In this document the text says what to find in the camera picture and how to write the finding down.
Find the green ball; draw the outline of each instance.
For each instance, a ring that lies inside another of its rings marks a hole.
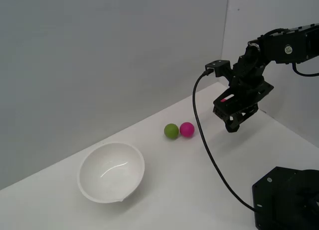
[[[165,126],[164,134],[167,138],[176,139],[179,134],[179,129],[176,124],[168,124]]]

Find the bowl rim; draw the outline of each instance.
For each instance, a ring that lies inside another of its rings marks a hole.
[[[81,182],[80,182],[80,173],[81,173],[81,170],[82,170],[82,166],[84,164],[84,162],[86,161],[86,159],[94,152],[96,151],[97,149],[99,148],[102,148],[103,146],[106,146],[106,145],[109,145],[109,144],[123,144],[123,145],[127,145],[129,146],[130,148],[132,148],[140,157],[141,161],[142,161],[142,173],[138,179],[138,181],[136,182],[136,184],[128,191],[128,193],[123,196],[122,198],[120,199],[110,199],[110,200],[100,200],[100,199],[96,199],[92,196],[90,196],[82,187],[81,185]],[[128,144],[128,143],[125,143],[125,142],[106,142],[106,143],[103,143],[102,145],[99,145],[99,146],[96,146],[93,150],[90,151],[90,153],[83,159],[83,161],[81,162],[80,164],[80,168],[78,170],[78,173],[77,173],[77,184],[78,184],[78,187],[81,191],[81,193],[89,200],[93,201],[93,202],[96,202],[96,203],[101,203],[101,204],[108,204],[108,203],[114,203],[114,202],[122,202],[125,198],[127,198],[137,187],[138,185],[141,183],[142,181],[142,178],[144,176],[144,172],[145,172],[145,161],[144,161],[144,158],[142,156],[142,153],[133,145],[131,144]]]

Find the ball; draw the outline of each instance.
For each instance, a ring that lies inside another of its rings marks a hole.
[[[164,134],[167,138],[176,139],[179,134],[179,130],[176,124],[168,124],[164,128]]]
[[[179,132],[181,133],[182,136],[191,138],[195,132],[195,127],[193,126],[192,123],[185,122],[181,124],[179,128]]]

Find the white bowl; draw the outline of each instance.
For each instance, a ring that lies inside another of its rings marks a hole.
[[[140,184],[145,164],[135,147],[108,143],[83,161],[77,182],[82,194],[97,203],[123,201]]]

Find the black cable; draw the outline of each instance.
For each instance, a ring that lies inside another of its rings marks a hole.
[[[193,109],[194,109],[194,114],[195,114],[195,119],[196,119],[196,122],[197,122],[197,125],[198,125],[198,130],[199,130],[199,133],[200,133],[200,136],[201,136],[201,139],[203,141],[203,144],[205,146],[205,149],[207,151],[207,154],[211,160],[211,162],[213,163],[217,173],[219,174],[221,180],[224,182],[224,184],[226,185],[226,187],[228,188],[228,190],[232,193],[232,195],[235,196],[235,198],[241,202],[244,206],[246,206],[247,208],[249,208],[251,211],[254,211],[255,213],[258,213],[259,211],[255,208],[253,208],[252,206],[250,206],[249,204],[245,203],[233,190],[232,188],[229,186],[229,184],[227,183],[226,179],[224,178],[223,174],[221,173],[221,171],[219,170],[212,154],[210,153],[210,150],[209,150],[209,147],[206,143],[206,140],[205,140],[205,136],[204,136],[204,133],[203,133],[203,130],[201,128],[201,124],[199,122],[199,118],[198,118],[198,114],[197,114],[197,109],[196,109],[196,102],[195,102],[195,94],[196,94],[196,89],[197,89],[197,85],[200,81],[200,79],[202,79],[204,76],[208,75],[209,73],[207,72],[204,72],[203,74],[200,75],[200,77],[197,79],[196,83],[195,83],[195,86],[194,86],[194,89],[193,89]]]
[[[319,73],[313,73],[313,74],[305,74],[305,73],[301,73],[297,70],[297,66],[295,63],[293,63],[293,71],[296,72],[299,76],[302,77],[317,77],[319,76]]]
[[[277,28],[277,29],[274,29],[274,30],[271,30],[271,31],[265,33],[264,36],[270,36],[274,33],[288,32],[288,31],[289,31],[289,29],[286,29],[286,28]]]

